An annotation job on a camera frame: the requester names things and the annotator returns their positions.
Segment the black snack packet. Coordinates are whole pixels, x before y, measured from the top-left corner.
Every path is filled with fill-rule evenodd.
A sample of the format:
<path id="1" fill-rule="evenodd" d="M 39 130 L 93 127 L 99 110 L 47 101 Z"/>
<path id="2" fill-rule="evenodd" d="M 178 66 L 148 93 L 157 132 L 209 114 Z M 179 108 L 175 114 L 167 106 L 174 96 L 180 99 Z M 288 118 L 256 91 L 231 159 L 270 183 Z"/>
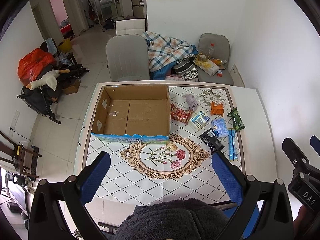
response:
<path id="1" fill-rule="evenodd" d="M 219 141 L 216 132 L 210 128 L 200 135 L 200 139 L 210 148 L 211 154 L 224 149 L 224 145 Z"/>

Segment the green snack packet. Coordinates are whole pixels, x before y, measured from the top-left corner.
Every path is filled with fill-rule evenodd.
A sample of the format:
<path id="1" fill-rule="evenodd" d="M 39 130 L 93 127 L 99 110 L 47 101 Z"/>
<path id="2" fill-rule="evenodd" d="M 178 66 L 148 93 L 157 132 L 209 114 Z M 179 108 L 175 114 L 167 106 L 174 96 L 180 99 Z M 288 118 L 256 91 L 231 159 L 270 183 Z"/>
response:
<path id="1" fill-rule="evenodd" d="M 235 129 L 235 133 L 238 131 L 245 129 L 244 123 L 242 122 L 241 116 L 239 114 L 238 108 L 235 107 L 232 109 L 227 116 L 232 119 L 233 128 Z"/>

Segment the light blue wipes packet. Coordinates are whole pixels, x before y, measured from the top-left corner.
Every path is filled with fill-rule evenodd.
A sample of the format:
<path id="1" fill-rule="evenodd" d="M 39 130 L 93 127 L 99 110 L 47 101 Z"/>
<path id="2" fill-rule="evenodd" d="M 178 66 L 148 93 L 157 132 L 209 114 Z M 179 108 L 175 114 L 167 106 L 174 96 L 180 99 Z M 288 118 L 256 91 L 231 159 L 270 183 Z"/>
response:
<path id="1" fill-rule="evenodd" d="M 213 131 L 218 138 L 229 136 L 229 130 L 226 126 L 224 118 L 218 118 L 212 121 Z"/>

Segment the cream blue tissue pack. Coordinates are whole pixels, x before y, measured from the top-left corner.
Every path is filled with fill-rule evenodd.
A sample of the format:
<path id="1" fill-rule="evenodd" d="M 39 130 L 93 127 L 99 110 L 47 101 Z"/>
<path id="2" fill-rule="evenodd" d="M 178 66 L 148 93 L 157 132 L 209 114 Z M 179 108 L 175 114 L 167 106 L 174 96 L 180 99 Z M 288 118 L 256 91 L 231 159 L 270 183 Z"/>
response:
<path id="1" fill-rule="evenodd" d="M 209 121 L 210 117 L 206 113 L 204 113 L 204 111 L 199 111 L 189 119 L 188 125 L 197 132 L 202 129 Z"/>

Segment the orange snack packet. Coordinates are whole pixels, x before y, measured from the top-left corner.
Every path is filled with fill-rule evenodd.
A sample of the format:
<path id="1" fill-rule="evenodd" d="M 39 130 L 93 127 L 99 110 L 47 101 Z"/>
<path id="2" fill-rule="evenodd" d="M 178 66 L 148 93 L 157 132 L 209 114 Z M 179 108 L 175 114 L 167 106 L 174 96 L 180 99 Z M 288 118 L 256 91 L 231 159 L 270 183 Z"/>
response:
<path id="1" fill-rule="evenodd" d="M 222 103 L 211 102 L 210 104 L 210 115 L 220 115 L 223 116 L 224 109 Z"/>

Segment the red snack packet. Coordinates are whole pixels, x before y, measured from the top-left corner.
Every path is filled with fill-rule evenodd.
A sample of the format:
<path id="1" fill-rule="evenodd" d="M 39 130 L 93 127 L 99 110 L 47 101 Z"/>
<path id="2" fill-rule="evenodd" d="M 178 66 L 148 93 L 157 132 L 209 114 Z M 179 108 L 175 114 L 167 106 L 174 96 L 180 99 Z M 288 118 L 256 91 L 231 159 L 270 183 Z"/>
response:
<path id="1" fill-rule="evenodd" d="M 177 107 L 174 103 L 171 104 L 171 118 L 173 120 L 188 124 L 193 111 L 191 109 L 185 110 Z"/>

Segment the blue stick sachets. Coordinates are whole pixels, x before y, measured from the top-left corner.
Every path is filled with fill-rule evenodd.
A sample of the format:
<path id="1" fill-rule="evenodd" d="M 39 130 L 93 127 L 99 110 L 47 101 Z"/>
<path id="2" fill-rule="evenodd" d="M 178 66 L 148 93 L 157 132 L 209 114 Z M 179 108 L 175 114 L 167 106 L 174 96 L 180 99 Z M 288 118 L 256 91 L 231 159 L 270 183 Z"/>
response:
<path id="1" fill-rule="evenodd" d="M 229 128 L 229 160 L 235 161 L 238 158 L 238 154 L 235 148 L 235 129 Z"/>

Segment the wooden chair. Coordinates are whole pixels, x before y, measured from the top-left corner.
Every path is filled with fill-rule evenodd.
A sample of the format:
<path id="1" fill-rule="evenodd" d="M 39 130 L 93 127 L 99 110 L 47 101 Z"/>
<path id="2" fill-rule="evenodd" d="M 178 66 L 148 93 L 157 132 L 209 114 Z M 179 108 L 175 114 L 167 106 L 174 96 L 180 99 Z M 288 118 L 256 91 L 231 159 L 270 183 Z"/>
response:
<path id="1" fill-rule="evenodd" d="M 42 155 L 39 154 L 39 148 L 31 145 L 32 150 L 30 150 L 28 148 L 25 148 L 22 144 L 15 143 L 3 132 L 1 132 L 1 136 L 14 147 L 10 148 L 9 146 L 1 142 L 1 153 L 4 153 L 11 158 L 6 159 L 1 157 L 1 160 L 6 163 L 12 164 L 19 175 L 27 176 L 31 178 L 32 181 L 35 181 L 36 178 L 39 178 L 39 176 L 36 174 L 37 160 L 38 158 L 42 157 Z M 26 154 L 32 155 L 30 167 L 24 164 Z"/>

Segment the dark fuzzy hat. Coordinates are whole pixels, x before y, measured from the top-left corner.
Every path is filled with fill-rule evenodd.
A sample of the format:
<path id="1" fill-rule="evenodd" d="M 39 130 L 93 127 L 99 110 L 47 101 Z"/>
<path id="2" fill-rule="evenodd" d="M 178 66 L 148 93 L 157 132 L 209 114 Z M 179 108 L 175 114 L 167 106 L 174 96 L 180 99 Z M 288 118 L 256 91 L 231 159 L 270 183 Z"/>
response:
<path id="1" fill-rule="evenodd" d="M 191 198 L 135 208 L 115 239 L 215 239 L 228 217 L 214 206 Z"/>

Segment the black stroller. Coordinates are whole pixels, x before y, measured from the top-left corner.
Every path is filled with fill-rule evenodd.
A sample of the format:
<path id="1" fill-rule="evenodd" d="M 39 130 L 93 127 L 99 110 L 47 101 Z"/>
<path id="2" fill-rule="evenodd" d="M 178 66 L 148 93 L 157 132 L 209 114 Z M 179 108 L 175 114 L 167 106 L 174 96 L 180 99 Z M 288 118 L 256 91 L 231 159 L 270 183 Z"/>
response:
<path id="1" fill-rule="evenodd" d="M 23 100 L 29 108 L 33 109 L 39 115 L 48 117 L 49 120 L 61 124 L 60 120 L 57 120 L 56 114 L 52 111 L 51 105 L 57 104 L 59 98 L 63 92 L 63 88 L 71 81 L 72 79 L 81 79 L 86 73 L 89 72 L 89 69 L 85 68 L 82 64 L 77 63 L 73 53 L 69 51 L 68 53 L 61 53 L 55 43 L 54 39 L 48 38 L 41 45 L 40 49 L 51 53 L 56 61 L 56 64 L 49 64 L 46 68 L 43 69 L 41 74 L 37 77 L 36 80 L 39 80 L 41 77 L 51 70 L 65 70 L 69 69 L 70 73 L 62 73 L 57 78 L 57 87 L 53 91 L 48 85 L 38 87 L 34 90 L 26 89 L 26 86 L 23 86 L 21 94 L 17 97 Z"/>

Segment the small cardboard box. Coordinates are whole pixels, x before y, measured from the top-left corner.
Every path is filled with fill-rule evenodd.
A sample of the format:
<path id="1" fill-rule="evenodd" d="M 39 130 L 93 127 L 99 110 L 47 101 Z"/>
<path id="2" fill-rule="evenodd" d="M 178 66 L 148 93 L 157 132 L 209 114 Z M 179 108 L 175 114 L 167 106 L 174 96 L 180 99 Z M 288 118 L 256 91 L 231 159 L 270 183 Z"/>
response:
<path id="1" fill-rule="evenodd" d="M 67 83 L 67 85 L 63 88 L 63 92 L 66 95 L 69 94 L 74 94 L 77 93 L 79 91 L 79 87 L 80 87 L 80 80 L 79 79 L 72 79 L 71 81 L 69 81 L 69 83 Z"/>

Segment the white goose plush toy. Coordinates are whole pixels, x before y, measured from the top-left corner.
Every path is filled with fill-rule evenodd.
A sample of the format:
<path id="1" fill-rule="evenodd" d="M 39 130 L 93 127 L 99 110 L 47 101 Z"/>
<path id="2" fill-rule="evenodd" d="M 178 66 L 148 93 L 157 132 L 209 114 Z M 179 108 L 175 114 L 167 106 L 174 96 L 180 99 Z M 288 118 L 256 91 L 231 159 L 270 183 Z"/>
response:
<path id="1" fill-rule="evenodd" d="M 34 90 L 38 87 L 48 85 L 53 91 L 55 91 L 57 87 L 57 78 L 60 76 L 60 74 L 70 72 L 71 71 L 69 69 L 51 70 L 49 72 L 46 72 L 46 74 L 44 74 L 44 76 L 39 80 L 31 81 L 28 85 L 26 85 L 26 89 Z"/>

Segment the orange plastic bag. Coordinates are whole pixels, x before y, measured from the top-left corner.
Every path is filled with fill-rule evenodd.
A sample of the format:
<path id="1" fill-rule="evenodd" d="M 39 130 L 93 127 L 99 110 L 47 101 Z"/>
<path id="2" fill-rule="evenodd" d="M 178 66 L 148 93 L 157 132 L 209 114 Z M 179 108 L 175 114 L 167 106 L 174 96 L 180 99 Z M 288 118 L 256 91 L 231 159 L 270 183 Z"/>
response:
<path id="1" fill-rule="evenodd" d="M 36 80 L 49 64 L 56 64 L 53 55 L 40 48 L 34 49 L 19 61 L 17 74 L 21 83 L 27 86 L 31 81 Z"/>

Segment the zebra pattern bag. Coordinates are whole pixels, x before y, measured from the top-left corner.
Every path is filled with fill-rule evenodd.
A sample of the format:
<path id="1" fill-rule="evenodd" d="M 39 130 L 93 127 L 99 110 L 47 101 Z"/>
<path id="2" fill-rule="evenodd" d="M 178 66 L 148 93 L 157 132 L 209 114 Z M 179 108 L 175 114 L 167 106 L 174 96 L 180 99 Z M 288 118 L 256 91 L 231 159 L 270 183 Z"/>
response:
<path id="1" fill-rule="evenodd" d="M 199 71 L 194 63 L 194 59 L 195 57 L 193 55 L 180 59 L 173 66 L 174 72 L 184 80 L 190 81 L 196 79 L 199 75 Z"/>

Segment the plastic oil bottle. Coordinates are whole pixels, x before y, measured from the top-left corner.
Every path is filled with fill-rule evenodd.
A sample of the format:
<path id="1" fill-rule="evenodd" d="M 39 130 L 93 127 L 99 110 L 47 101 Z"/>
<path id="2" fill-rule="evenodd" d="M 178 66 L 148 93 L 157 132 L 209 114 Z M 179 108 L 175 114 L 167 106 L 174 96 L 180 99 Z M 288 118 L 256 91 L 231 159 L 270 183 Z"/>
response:
<path id="1" fill-rule="evenodd" d="M 215 52 L 215 44 L 211 43 L 210 46 L 208 47 L 207 57 L 209 59 L 212 59 L 214 57 L 214 52 Z"/>

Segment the grey chair with clutter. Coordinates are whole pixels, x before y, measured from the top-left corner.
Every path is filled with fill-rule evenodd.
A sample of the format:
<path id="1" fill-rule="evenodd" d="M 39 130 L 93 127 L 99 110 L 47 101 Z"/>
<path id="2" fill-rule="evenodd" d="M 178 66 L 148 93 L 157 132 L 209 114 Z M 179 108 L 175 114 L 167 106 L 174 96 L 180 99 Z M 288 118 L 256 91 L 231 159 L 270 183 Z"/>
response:
<path id="1" fill-rule="evenodd" d="M 207 83 L 219 83 L 224 85 L 234 85 L 234 81 L 229 73 L 228 69 L 228 61 L 230 56 L 230 44 L 227 37 L 219 34 L 211 34 L 211 33 L 204 33 L 200 36 L 199 45 L 198 45 L 198 52 L 207 55 L 210 45 L 214 45 L 213 51 L 213 59 L 215 60 L 222 60 L 223 61 L 223 69 L 222 76 L 217 76 L 214 74 L 210 76 L 200 67 L 198 67 L 199 75 L 198 79 L 200 82 L 207 82 Z"/>

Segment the yellow bin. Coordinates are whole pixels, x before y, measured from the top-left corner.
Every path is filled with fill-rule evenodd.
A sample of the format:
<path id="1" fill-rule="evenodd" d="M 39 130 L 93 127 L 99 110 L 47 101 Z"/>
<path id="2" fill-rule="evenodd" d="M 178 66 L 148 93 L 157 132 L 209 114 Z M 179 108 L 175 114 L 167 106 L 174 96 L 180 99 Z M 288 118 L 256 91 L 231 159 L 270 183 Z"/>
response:
<path id="1" fill-rule="evenodd" d="M 64 53 L 64 54 L 68 53 L 69 51 L 72 50 L 71 40 L 69 38 L 63 40 L 62 42 L 59 43 L 57 48 L 61 53 Z"/>

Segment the plaid blanket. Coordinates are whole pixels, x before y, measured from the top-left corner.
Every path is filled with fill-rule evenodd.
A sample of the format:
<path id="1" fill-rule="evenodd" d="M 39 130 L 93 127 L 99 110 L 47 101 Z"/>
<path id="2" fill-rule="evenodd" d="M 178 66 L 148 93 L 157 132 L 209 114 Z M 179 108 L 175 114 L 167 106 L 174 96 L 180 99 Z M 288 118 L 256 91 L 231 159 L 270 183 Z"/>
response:
<path id="1" fill-rule="evenodd" d="M 149 71 L 156 72 L 196 50 L 193 44 L 178 38 L 145 31 L 142 37 L 148 46 Z"/>

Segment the white chair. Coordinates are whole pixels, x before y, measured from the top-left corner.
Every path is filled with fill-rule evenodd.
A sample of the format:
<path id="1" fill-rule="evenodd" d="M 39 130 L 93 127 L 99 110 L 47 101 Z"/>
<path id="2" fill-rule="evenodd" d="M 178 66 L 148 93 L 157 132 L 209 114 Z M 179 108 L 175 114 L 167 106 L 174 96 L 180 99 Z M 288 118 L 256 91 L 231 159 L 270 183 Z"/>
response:
<path id="1" fill-rule="evenodd" d="M 119 20 L 116 22 L 116 35 L 137 34 L 142 35 L 146 31 L 146 21 L 144 18 L 133 18 Z"/>

